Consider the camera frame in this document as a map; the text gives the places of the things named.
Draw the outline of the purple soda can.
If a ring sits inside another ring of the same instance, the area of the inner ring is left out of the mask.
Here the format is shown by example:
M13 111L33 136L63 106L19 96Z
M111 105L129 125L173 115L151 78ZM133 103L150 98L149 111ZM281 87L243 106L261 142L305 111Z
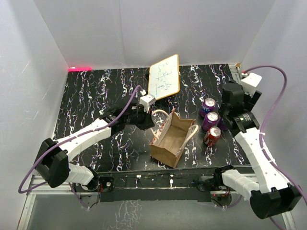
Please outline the purple soda can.
M211 127L216 126L219 122L219 115L216 112L209 112L202 123L202 129L208 131Z
M209 112L212 112L215 108L216 102L212 98L206 98L204 99L201 110L200 110L200 115L202 117L205 117Z

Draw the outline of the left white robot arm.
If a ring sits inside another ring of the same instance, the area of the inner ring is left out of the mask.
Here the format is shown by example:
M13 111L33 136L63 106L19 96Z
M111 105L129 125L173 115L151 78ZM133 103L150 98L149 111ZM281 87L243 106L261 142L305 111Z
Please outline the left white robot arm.
M140 130L153 128L152 111L135 103L129 105L124 113L113 108L72 135L55 141L47 138L37 154L35 170L51 188L67 182L94 191L99 186L98 174L89 166L74 165L71 161L95 143L124 130L127 125L135 125Z

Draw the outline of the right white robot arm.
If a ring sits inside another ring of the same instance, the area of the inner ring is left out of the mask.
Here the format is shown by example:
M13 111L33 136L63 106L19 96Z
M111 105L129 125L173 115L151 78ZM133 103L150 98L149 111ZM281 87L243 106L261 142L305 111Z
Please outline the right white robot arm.
M245 152L257 181L242 175L233 166L217 168L213 174L214 186L219 190L230 187L250 202L260 219L270 218L294 209L302 195L298 188L272 165L260 146L260 125L248 103L256 102L260 92L253 97L245 94L238 83L227 83L222 90L219 115Z

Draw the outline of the patterned canvas tote bag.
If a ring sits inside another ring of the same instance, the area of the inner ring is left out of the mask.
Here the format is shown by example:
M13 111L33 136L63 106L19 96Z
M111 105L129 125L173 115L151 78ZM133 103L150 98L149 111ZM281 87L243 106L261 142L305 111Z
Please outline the patterned canvas tote bag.
M179 115L172 111L168 114L164 110L155 110L152 114L163 113L166 120L155 132L150 143L150 156L171 167L176 168L185 146L189 140L198 132L199 126L195 119L182 119Z

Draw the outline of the red soda can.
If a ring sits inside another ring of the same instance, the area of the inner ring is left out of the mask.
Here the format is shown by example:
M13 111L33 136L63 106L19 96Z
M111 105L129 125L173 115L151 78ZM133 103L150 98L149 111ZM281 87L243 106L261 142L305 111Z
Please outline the red soda can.
M222 134L222 132L221 132L219 127L217 127L217 126L211 127L207 131L207 133L204 137L204 140L203 140L204 144L209 146L209 147L214 146L217 143L217 141L219 140L221 134Z

